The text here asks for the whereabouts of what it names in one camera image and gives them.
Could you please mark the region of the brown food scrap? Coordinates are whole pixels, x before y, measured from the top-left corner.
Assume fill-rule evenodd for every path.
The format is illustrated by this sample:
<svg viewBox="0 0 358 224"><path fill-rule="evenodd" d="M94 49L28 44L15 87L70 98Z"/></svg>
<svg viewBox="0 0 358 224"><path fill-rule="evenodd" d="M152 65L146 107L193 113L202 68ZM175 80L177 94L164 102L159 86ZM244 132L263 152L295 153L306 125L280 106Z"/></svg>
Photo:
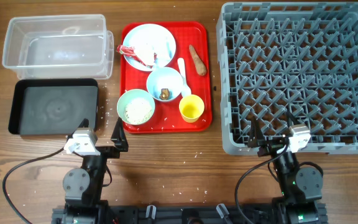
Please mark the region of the brown food scrap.
<svg viewBox="0 0 358 224"><path fill-rule="evenodd" d="M168 100L170 98L170 90L168 88L162 88L159 98L161 100Z"/></svg>

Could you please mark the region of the green bowl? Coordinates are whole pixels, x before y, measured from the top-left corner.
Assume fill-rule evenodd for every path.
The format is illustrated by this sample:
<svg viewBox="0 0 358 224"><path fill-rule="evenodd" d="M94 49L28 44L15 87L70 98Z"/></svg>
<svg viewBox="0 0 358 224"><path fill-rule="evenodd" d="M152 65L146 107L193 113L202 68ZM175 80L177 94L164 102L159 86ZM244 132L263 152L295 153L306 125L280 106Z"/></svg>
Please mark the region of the green bowl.
<svg viewBox="0 0 358 224"><path fill-rule="evenodd" d="M133 99L135 98L144 98L146 99L152 106L152 108L155 111L155 102L153 97L151 96L151 94L145 90L141 90L141 89L133 89L133 90L129 90L126 91L118 100L117 102L117 113L119 115L119 117L123 120L123 122L127 123L127 124L131 124L129 123L124 115L124 108L125 106L131 102Z"/></svg>

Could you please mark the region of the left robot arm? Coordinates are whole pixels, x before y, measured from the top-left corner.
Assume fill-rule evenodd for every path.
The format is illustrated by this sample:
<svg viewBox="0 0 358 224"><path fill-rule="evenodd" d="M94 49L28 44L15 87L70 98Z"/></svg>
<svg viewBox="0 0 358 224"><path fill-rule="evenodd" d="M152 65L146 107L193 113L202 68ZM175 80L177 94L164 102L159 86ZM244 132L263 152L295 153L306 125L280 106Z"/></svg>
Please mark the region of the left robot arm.
<svg viewBox="0 0 358 224"><path fill-rule="evenodd" d="M80 168L70 170L63 178L65 205L62 211L55 209L52 223L116 223L116 216L108 201L101 200L105 173L110 173L107 160L120 158L129 145L124 133L123 121L119 118L111 135L112 146L97 146L93 129L84 119L80 126L68 136L64 150L68 154L82 157Z"/></svg>

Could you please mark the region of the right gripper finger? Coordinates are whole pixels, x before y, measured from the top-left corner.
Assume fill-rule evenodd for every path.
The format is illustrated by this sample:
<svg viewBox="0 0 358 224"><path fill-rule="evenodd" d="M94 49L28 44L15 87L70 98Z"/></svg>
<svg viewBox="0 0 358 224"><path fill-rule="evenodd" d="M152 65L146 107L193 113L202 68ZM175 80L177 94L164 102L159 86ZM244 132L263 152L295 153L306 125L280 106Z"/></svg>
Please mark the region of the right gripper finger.
<svg viewBox="0 0 358 224"><path fill-rule="evenodd" d="M261 147L265 144L265 136L261 131L259 122L256 118L251 119L248 147Z"/></svg>
<svg viewBox="0 0 358 224"><path fill-rule="evenodd" d="M286 112L286 116L288 127L298 124L298 120L289 111Z"/></svg>

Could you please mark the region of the white rice pile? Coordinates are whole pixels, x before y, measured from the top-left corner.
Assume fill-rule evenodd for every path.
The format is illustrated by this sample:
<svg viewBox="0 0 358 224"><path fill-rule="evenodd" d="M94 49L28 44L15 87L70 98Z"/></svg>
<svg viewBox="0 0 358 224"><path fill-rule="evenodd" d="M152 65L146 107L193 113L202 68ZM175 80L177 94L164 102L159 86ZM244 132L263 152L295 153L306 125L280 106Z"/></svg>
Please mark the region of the white rice pile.
<svg viewBox="0 0 358 224"><path fill-rule="evenodd" d="M124 108L126 120L133 125L145 123L151 118L153 112L151 104L144 98L135 98Z"/></svg>

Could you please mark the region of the yellow plastic cup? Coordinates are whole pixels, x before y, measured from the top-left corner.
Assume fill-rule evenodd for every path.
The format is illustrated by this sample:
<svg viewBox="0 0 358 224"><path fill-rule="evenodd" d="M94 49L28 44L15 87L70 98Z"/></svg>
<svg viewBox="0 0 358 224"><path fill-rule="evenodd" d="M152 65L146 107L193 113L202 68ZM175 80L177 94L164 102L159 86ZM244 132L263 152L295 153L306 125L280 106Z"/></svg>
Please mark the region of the yellow plastic cup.
<svg viewBox="0 0 358 224"><path fill-rule="evenodd" d="M204 101L197 95L183 97L179 103L181 117L187 123L196 122L205 109Z"/></svg>

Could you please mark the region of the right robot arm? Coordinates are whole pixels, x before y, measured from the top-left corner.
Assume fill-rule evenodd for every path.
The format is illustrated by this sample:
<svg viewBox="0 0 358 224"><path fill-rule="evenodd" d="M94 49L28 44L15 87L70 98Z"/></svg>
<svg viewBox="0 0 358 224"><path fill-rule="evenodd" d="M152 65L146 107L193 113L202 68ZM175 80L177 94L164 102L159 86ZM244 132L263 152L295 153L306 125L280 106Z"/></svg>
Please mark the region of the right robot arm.
<svg viewBox="0 0 358 224"><path fill-rule="evenodd" d="M251 119L249 147L256 147L259 157L269 156L282 196L272 200L276 223L325 223L326 210L317 203L322 199L323 170L312 162L298 162L295 153L306 147L311 139L307 125L287 113L288 128L283 135L268 139L259 121Z"/></svg>

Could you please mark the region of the white plastic spoon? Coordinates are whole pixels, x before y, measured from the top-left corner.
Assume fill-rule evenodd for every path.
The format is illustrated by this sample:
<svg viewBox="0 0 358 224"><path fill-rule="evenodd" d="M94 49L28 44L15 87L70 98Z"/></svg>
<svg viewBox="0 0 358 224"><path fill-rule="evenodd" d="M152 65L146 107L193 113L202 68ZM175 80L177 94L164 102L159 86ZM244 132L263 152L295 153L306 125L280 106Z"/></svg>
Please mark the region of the white plastic spoon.
<svg viewBox="0 0 358 224"><path fill-rule="evenodd" d="M178 68L179 68L179 72L182 76L183 79L183 88L181 91L181 95L182 97L186 97L188 95L191 95L191 89L188 86L187 82L186 82L186 70L185 70L185 61L183 58L178 58L177 60L177 64L178 64Z"/></svg>

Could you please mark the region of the light blue bowl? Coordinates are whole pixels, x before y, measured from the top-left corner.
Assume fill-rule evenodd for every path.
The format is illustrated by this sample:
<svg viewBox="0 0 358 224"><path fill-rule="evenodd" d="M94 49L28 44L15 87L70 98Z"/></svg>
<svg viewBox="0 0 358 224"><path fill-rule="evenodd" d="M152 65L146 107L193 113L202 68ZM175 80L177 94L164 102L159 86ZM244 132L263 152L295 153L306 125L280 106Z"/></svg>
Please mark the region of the light blue bowl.
<svg viewBox="0 0 358 224"><path fill-rule="evenodd" d="M170 90L170 98L168 100L161 100L159 98L162 88L168 88ZM147 77L146 89L157 101L164 103L173 101L181 93L182 88L182 76L174 68L158 68L152 71Z"/></svg>

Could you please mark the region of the white napkin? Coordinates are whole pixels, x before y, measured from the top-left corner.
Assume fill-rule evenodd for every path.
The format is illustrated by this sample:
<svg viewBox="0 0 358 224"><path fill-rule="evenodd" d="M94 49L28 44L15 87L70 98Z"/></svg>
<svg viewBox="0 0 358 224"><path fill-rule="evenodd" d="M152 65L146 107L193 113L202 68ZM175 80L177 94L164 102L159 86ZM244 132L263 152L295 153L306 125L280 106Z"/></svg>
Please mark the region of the white napkin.
<svg viewBox="0 0 358 224"><path fill-rule="evenodd" d="M140 43L134 46L134 53L139 60L148 67L153 67L157 60L170 60L171 56L167 45Z"/></svg>

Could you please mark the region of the red snack wrapper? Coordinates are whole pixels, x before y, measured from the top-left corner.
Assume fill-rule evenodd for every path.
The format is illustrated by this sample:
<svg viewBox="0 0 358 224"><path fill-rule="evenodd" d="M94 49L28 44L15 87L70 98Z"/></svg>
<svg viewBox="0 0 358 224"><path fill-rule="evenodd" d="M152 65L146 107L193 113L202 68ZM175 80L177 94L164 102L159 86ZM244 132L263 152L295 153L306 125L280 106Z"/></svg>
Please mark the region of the red snack wrapper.
<svg viewBox="0 0 358 224"><path fill-rule="evenodd" d="M122 55L133 58L135 61L145 65L146 67L153 67L157 58L157 54L151 45L144 44L134 47L125 45L118 45L116 51Z"/></svg>

